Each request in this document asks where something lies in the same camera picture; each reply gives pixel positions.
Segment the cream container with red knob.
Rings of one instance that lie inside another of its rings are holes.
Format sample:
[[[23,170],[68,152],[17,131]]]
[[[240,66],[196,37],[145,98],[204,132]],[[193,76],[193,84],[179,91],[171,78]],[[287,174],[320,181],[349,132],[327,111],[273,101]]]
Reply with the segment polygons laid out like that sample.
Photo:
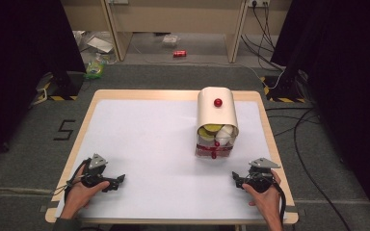
[[[222,87],[206,87],[198,93],[196,155],[217,159],[228,157],[239,135],[235,103],[231,90]],[[198,135],[198,129],[205,124],[233,125],[236,135],[227,145],[220,145],[215,139],[205,141]]]

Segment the beige desk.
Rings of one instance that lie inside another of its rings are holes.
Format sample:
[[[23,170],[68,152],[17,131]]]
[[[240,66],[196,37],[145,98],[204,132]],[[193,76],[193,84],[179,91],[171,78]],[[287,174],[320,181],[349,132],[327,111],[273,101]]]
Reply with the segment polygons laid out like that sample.
[[[269,7],[253,9],[248,0],[61,0],[72,30],[111,34],[120,62],[135,32],[171,32],[220,34],[233,63],[242,35],[259,35],[265,25],[280,34],[291,3],[270,0]]]

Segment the yellow cup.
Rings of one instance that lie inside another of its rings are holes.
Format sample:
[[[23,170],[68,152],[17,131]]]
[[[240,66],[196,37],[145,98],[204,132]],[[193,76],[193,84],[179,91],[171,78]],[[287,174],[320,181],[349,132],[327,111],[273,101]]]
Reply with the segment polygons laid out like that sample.
[[[223,125],[222,124],[205,124],[203,128],[207,132],[216,133],[223,128]]]
[[[205,141],[212,141],[215,139],[215,134],[207,131],[205,128],[200,127],[198,129],[198,135]]]

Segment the black stand base striped tape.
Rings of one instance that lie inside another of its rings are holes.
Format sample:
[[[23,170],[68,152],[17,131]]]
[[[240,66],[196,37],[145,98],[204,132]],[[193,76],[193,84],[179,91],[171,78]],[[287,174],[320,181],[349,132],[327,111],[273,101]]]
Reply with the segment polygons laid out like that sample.
[[[266,99],[273,102],[304,103],[305,99],[294,77],[285,77],[284,73],[265,75],[259,78]]]
[[[65,78],[46,73],[37,88],[38,100],[76,100],[84,82],[84,74],[68,71]]]

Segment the black curtain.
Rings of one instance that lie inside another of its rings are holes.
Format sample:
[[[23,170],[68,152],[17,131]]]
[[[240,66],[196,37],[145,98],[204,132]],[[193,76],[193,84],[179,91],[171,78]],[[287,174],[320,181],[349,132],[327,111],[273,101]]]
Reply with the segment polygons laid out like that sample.
[[[0,146],[44,74],[84,70],[61,0],[0,0]]]
[[[272,57],[308,76],[339,151],[370,199],[370,0],[292,0]]]

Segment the person's right hand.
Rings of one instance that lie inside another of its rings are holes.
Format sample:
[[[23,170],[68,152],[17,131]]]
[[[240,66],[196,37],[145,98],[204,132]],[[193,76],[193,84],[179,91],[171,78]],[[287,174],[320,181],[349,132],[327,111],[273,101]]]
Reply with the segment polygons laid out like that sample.
[[[276,220],[280,221],[280,195],[274,185],[272,185],[266,192],[263,193],[257,192],[248,184],[244,184],[243,188],[252,196],[252,201],[249,203],[249,205],[256,206],[266,222]]]

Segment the white cup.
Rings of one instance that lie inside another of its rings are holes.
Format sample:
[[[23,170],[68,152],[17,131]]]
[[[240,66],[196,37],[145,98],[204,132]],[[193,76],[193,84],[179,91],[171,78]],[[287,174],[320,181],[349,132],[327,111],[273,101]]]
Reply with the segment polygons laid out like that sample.
[[[222,138],[234,137],[236,135],[236,128],[233,125],[224,125],[218,132],[218,136]]]
[[[226,133],[218,133],[215,137],[215,140],[220,145],[227,145],[232,140],[232,137]]]

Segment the person's left hand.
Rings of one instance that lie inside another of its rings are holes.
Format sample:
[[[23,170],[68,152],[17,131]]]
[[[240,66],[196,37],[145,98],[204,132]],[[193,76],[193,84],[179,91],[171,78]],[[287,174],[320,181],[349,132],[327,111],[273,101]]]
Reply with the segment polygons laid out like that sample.
[[[106,189],[109,186],[108,181],[101,182],[94,187],[87,188],[84,186],[79,176],[82,174],[84,167],[80,167],[77,172],[77,177],[72,181],[72,187],[69,190],[64,208],[60,214],[60,218],[73,219],[77,216],[78,212],[86,207],[91,198],[98,192]]]

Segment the white wall socket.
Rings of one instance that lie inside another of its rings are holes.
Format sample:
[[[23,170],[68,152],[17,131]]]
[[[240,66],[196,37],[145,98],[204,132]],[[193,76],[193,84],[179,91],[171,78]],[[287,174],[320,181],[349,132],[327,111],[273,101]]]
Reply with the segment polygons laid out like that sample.
[[[248,0],[250,8],[267,8],[270,5],[270,0]]]

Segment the clear plastic packet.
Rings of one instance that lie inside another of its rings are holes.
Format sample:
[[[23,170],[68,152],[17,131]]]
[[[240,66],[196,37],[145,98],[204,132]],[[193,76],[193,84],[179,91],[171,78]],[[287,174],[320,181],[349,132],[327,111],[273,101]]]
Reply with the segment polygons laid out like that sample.
[[[164,47],[175,47],[178,45],[180,37],[176,35],[165,35],[162,40]]]

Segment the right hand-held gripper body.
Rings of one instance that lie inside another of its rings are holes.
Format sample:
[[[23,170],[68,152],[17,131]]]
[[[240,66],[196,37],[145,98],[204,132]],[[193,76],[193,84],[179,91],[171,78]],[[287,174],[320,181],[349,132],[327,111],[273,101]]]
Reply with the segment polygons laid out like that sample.
[[[258,193],[266,192],[274,183],[272,169],[280,168],[280,165],[266,158],[250,161],[249,165],[251,166],[249,174],[242,182],[253,187]]]

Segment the white plastic wrapper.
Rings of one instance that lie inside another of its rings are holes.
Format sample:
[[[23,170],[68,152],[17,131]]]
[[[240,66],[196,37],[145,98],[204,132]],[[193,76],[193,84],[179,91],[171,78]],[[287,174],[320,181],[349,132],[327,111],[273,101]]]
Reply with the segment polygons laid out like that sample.
[[[100,50],[101,52],[109,53],[113,50],[113,44],[109,41],[98,37],[92,37],[87,41],[87,45]]]

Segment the green plastic bag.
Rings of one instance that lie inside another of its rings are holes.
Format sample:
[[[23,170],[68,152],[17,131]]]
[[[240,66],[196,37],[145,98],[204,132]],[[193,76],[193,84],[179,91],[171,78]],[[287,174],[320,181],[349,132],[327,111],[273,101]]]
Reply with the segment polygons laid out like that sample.
[[[86,68],[84,77],[87,79],[98,79],[101,78],[104,72],[105,63],[99,60],[90,61]]]

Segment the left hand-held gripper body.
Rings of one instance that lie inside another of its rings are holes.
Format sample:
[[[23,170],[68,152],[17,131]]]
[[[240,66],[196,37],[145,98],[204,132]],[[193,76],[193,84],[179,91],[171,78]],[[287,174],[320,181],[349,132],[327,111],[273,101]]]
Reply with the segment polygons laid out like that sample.
[[[91,158],[83,162],[81,183],[87,188],[92,188],[101,182],[108,182],[108,179],[102,175],[107,164],[108,162],[103,157],[94,153]]]

